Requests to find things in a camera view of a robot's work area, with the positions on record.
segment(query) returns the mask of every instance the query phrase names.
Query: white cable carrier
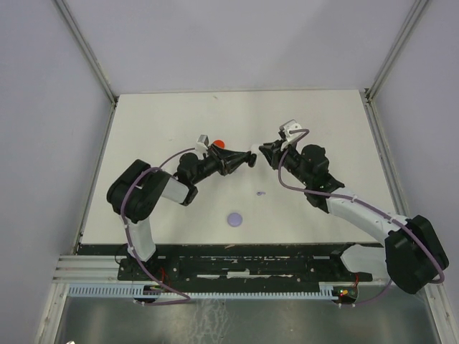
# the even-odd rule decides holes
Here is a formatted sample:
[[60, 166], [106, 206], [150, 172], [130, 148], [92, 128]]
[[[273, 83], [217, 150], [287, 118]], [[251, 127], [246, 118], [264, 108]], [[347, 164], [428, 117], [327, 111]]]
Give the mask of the white cable carrier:
[[[127, 284], [95, 284], [73, 283], [69, 287], [70, 297], [114, 297], [114, 298], [157, 298], [154, 290], [148, 294], [148, 287], [152, 285], [127, 285]], [[187, 293], [194, 300], [202, 299], [234, 299], [234, 300], [337, 300], [332, 295], [333, 286], [321, 285], [318, 292], [190, 292]], [[161, 299], [176, 299], [180, 296], [165, 292]]]

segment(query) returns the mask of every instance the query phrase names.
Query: white wall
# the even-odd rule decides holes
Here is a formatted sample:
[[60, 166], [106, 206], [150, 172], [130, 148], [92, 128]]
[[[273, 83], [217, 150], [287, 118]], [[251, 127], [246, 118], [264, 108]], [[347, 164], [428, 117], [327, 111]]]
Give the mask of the white wall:
[[68, 0], [115, 93], [369, 87], [414, 0]]
[[435, 0], [377, 97], [413, 214], [429, 218], [450, 258], [446, 288], [459, 320], [459, 1]]
[[0, 342], [32, 343], [110, 104], [50, 0], [0, 2]]

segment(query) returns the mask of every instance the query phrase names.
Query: red object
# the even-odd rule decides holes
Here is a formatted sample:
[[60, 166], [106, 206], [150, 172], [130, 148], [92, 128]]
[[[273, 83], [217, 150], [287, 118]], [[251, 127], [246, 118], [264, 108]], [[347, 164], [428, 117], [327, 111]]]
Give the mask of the red object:
[[166, 275], [166, 272], [164, 271], [163, 267], [160, 269], [160, 271], [161, 271], [161, 282], [164, 283], [164, 276]]
[[224, 142], [222, 140], [215, 140], [213, 144], [217, 147], [224, 148]]
[[356, 281], [354, 282], [354, 288], [359, 284], [359, 274], [356, 274]]

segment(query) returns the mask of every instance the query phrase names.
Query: white table surface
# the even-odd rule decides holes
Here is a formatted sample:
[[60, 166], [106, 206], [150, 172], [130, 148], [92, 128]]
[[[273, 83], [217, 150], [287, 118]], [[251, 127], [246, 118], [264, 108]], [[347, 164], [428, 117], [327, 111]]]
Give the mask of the white table surface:
[[[83, 244], [126, 242], [120, 218], [105, 195], [137, 158], [158, 166], [193, 147], [200, 134], [226, 148], [247, 151], [278, 139], [278, 127], [295, 118], [311, 133], [298, 146], [326, 148], [330, 172], [360, 197], [394, 211], [366, 113], [357, 90], [200, 92], [121, 95], [98, 175]], [[175, 172], [178, 158], [166, 170]], [[285, 182], [299, 182], [283, 170]], [[263, 156], [254, 168], [215, 174], [197, 184], [187, 207], [160, 199], [151, 215], [158, 244], [373, 242], [342, 219], [313, 208], [302, 193], [283, 188]], [[257, 196], [258, 191], [266, 194]], [[239, 212], [243, 223], [227, 224]]]

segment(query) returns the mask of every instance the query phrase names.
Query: small purple object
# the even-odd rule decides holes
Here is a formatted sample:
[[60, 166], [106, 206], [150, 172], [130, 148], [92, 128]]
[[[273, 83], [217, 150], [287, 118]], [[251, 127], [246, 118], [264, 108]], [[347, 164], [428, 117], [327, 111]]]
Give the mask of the small purple object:
[[242, 216], [239, 213], [231, 213], [228, 215], [227, 221], [231, 227], [238, 227], [242, 223]]

